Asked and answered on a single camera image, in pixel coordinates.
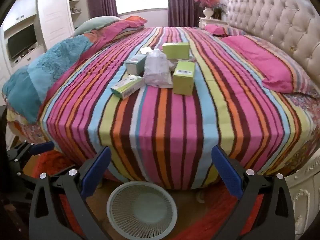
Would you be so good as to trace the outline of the white green medicine box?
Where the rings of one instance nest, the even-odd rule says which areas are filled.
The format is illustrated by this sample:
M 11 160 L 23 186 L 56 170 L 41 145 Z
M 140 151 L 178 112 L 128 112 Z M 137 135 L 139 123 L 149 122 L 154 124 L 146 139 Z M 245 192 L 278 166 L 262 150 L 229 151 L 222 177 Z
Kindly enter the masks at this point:
M 131 74 L 116 83 L 111 87 L 111 90 L 115 96 L 125 99 L 144 86 L 145 80 L 143 77 Z

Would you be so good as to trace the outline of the teal bear carton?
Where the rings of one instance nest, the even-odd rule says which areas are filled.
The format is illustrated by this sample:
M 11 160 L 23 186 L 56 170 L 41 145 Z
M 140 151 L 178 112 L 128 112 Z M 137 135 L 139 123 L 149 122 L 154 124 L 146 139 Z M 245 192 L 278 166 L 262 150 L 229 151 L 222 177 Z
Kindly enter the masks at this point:
M 137 54 L 125 61 L 125 67 L 128 74 L 140 75 L 144 72 L 145 54 Z

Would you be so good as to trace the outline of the small silver box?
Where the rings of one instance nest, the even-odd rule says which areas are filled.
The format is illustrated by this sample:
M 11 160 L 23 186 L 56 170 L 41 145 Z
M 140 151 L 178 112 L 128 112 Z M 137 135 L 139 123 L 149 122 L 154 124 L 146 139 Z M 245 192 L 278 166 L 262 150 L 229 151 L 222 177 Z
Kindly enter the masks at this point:
M 139 52 L 141 54 L 146 55 L 146 54 L 152 52 L 152 48 L 151 47 L 142 47 L 142 48 L 140 48 Z

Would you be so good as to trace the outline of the white plastic toilet-print bag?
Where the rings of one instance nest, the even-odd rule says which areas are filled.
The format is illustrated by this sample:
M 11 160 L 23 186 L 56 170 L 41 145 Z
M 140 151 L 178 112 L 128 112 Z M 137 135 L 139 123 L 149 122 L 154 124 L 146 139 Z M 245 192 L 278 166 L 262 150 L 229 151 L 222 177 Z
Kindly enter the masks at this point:
M 143 77 L 148 86 L 173 88 L 167 56 L 159 49 L 154 49 L 147 54 Z

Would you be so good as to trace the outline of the green box with barcode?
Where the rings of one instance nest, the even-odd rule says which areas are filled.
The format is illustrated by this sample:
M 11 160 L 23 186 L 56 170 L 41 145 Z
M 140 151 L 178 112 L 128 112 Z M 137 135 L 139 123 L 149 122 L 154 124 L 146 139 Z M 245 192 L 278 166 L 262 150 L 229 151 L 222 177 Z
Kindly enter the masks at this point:
M 178 61 L 172 75 L 173 93 L 191 96 L 194 88 L 195 63 Z

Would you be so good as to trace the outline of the white wrapper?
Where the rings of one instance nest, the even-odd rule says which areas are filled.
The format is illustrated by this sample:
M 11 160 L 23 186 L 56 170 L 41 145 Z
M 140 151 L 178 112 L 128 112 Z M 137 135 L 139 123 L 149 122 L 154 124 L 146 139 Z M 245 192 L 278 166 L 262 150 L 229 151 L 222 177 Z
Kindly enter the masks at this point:
M 189 59 L 172 59 L 168 60 L 168 66 L 171 72 L 174 72 L 176 69 L 176 66 L 179 62 L 196 62 L 195 57 L 191 57 Z

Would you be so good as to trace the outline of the pale green mesh wastebasket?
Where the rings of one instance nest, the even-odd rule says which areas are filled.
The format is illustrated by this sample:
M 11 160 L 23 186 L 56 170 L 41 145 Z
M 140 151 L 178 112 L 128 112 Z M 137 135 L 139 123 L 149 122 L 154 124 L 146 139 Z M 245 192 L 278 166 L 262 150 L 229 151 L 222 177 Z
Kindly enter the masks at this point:
M 131 181 L 109 196 L 106 213 L 117 233 L 127 239 L 163 239 L 177 222 L 177 206 L 160 186 Z

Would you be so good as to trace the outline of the black television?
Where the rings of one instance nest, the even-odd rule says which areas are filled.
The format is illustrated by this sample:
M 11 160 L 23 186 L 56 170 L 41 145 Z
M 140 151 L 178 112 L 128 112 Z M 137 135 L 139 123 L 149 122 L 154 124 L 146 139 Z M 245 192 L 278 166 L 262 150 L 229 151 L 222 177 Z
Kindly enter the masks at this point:
M 16 58 L 37 42 L 34 25 L 30 25 L 8 38 L 8 53 L 11 59 Z

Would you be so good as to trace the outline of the white wardrobe cabinet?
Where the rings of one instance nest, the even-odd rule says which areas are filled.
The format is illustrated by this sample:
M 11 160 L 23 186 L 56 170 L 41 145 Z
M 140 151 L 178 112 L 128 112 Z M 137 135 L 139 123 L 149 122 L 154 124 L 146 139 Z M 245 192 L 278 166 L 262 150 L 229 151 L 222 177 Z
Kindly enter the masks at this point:
M 87 0 L 16 0 L 1 24 L 1 84 L 18 68 L 33 62 L 57 42 L 71 37 L 88 19 Z M 32 24 L 37 42 L 11 59 L 8 38 Z

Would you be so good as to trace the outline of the pale green pillow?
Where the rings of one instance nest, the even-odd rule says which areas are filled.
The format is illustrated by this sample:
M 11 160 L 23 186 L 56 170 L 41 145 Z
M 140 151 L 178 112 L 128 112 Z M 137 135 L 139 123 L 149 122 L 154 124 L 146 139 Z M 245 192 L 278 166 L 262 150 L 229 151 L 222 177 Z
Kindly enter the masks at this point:
M 117 16 L 99 16 L 91 18 L 75 29 L 73 37 L 90 33 L 92 30 L 102 29 L 118 21 L 121 21 L 121 18 Z

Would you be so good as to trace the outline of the large pink pillow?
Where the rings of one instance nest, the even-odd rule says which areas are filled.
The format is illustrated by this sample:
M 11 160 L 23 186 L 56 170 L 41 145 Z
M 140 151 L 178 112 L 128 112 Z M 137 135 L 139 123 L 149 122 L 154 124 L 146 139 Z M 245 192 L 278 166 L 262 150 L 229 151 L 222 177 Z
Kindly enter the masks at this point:
M 222 41 L 253 64 L 262 74 L 265 88 L 319 97 L 316 85 L 303 67 L 270 42 L 249 35 L 224 37 Z

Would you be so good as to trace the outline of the small pink pillow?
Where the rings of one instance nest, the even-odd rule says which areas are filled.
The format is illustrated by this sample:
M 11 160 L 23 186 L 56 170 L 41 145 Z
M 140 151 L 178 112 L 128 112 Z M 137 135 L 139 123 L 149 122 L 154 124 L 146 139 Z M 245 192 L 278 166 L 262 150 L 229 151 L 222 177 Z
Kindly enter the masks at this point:
M 228 25 L 208 24 L 204 27 L 204 30 L 211 33 L 213 36 L 219 37 L 247 35 L 245 31 Z

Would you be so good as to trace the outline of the cream nightstand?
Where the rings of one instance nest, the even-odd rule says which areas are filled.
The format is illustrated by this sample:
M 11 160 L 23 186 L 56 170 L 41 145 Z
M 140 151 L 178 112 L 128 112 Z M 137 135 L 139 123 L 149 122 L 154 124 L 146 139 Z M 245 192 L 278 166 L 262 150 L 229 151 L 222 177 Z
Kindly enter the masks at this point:
M 218 24 L 218 25 L 227 25 L 228 23 L 223 20 L 214 19 L 214 18 L 199 18 L 199 28 L 204 28 L 208 24 Z

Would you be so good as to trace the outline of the white vase pink flowers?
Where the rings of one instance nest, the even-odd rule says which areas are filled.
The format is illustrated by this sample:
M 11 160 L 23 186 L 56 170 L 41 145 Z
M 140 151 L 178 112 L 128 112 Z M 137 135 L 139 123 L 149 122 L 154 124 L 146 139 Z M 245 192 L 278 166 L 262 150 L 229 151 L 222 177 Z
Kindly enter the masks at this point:
M 222 20 L 226 14 L 227 5 L 220 0 L 194 0 L 203 9 L 205 19 Z

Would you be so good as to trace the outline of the cream carved bed frame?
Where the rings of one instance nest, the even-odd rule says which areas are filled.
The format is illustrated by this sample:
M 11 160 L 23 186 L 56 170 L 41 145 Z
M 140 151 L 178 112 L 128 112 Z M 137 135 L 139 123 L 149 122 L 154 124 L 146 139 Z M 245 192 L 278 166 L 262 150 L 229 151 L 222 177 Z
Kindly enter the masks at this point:
M 301 169 L 285 178 L 295 214 L 295 239 L 302 237 L 319 213 L 319 167 L 317 151 Z

